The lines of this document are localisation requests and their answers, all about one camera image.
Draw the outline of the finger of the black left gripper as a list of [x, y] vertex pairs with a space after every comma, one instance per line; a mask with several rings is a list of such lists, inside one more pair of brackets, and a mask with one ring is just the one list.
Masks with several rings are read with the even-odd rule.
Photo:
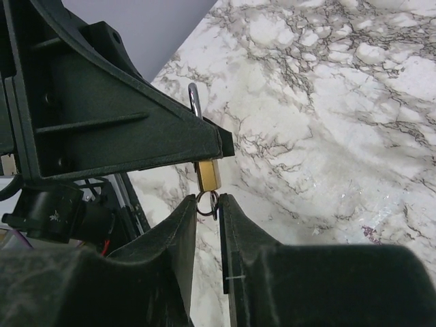
[[[105, 58], [105, 60], [134, 77], [136, 80], [151, 87], [151, 84], [142, 77], [140, 72], [131, 62], [121, 36], [109, 24], [104, 21], [93, 23], [91, 25], [84, 24], [84, 26], [79, 27], [78, 30], [89, 45]], [[234, 142], [232, 139], [232, 133], [218, 126], [206, 117], [203, 117], [203, 120], [217, 129], [222, 142], [223, 156], [233, 157]]]

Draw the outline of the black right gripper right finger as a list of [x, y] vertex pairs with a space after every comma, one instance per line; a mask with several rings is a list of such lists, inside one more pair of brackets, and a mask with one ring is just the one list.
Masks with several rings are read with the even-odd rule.
[[219, 198], [232, 326], [434, 326], [435, 288], [397, 245], [284, 245]]

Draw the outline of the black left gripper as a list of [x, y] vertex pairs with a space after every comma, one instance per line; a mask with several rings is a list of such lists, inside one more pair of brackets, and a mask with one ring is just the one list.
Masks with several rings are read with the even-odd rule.
[[61, 1], [1, 1], [1, 158], [25, 179], [82, 179], [223, 157], [215, 127], [105, 60], [84, 24]]

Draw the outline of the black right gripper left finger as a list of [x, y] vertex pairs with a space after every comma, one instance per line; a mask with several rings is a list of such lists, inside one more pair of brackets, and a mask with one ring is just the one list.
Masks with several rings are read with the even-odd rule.
[[196, 198], [108, 256], [3, 250], [2, 326], [190, 326]]

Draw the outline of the small brass padlock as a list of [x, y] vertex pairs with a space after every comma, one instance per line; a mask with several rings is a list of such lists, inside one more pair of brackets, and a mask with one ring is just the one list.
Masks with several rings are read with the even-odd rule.
[[[198, 88], [193, 82], [188, 85], [188, 95], [192, 112], [202, 120], [203, 116]], [[194, 166], [196, 168], [200, 191], [217, 191], [221, 187], [221, 177], [217, 160], [197, 161], [194, 163]]]

